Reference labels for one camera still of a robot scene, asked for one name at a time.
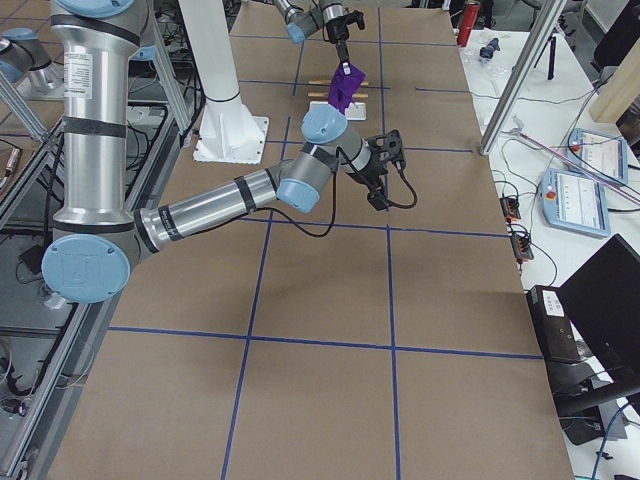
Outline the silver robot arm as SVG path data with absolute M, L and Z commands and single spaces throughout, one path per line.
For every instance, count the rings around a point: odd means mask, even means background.
M 317 31 L 336 46 L 336 80 L 358 85 L 350 63 L 349 26 L 365 28 L 364 14 L 342 1 L 317 1 L 304 11 L 273 1 L 289 38 L 302 43 Z M 259 164 L 269 119 L 255 117 L 241 99 L 222 1 L 179 1 L 205 99 L 194 158 Z M 382 176 L 404 161 L 392 132 L 364 139 L 339 109 L 312 106 L 302 122 L 305 143 L 284 160 L 157 209 L 125 207 L 129 61 L 150 33 L 149 1 L 51 1 L 51 26 L 64 47 L 64 201 L 53 216 L 53 241 L 41 268 L 47 286 L 77 303 L 99 303 L 119 293 L 147 255 L 279 200 L 309 213 L 342 169 L 364 185 L 375 210 L 392 205 Z
M 325 33 L 326 40 L 336 47 L 342 73 L 346 76 L 352 73 L 347 46 L 349 26 L 356 23 L 360 29 L 364 28 L 361 12 L 349 12 L 342 1 L 318 1 L 309 10 L 292 1 L 271 1 L 271 4 L 282 16 L 293 43 L 303 43 L 319 31 Z

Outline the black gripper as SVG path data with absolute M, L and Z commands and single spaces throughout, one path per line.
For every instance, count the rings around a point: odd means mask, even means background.
M 327 39 L 331 44 L 336 44 L 340 68 L 344 75 L 351 74 L 350 57 L 347 46 L 349 38 L 348 18 L 346 15 L 333 18 L 325 22 Z
M 351 178 L 370 188 L 367 200 L 375 210 L 389 208 L 383 177 L 388 174 L 386 163 L 391 158 L 391 153 L 384 146 L 362 144 L 358 154 L 349 163 Z

